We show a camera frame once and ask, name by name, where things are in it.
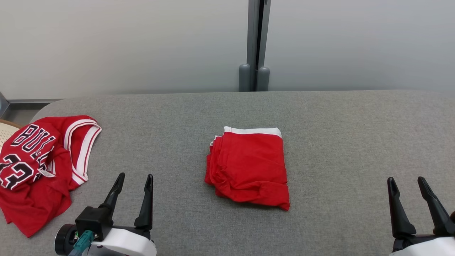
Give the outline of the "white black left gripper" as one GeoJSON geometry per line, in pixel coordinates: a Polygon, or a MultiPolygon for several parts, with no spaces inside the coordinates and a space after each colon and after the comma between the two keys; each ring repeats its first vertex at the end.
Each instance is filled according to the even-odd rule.
{"type": "MultiPolygon", "coordinates": [[[[122,191],[125,173],[120,173],[108,195],[99,208],[113,214],[119,194],[122,191]]],[[[144,197],[135,227],[108,226],[101,229],[101,235],[87,249],[88,256],[156,256],[157,249],[151,239],[153,211],[153,176],[148,174],[144,186],[144,197]]]]}

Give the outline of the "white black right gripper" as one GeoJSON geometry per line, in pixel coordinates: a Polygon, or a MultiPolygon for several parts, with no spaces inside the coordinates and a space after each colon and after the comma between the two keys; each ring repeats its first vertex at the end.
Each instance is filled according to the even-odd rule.
{"type": "Polygon", "coordinates": [[[432,235],[416,235],[400,202],[400,191],[393,177],[387,180],[393,243],[392,256],[454,256],[455,224],[434,194],[426,179],[417,179],[422,197],[427,202],[432,222],[432,235]]]}

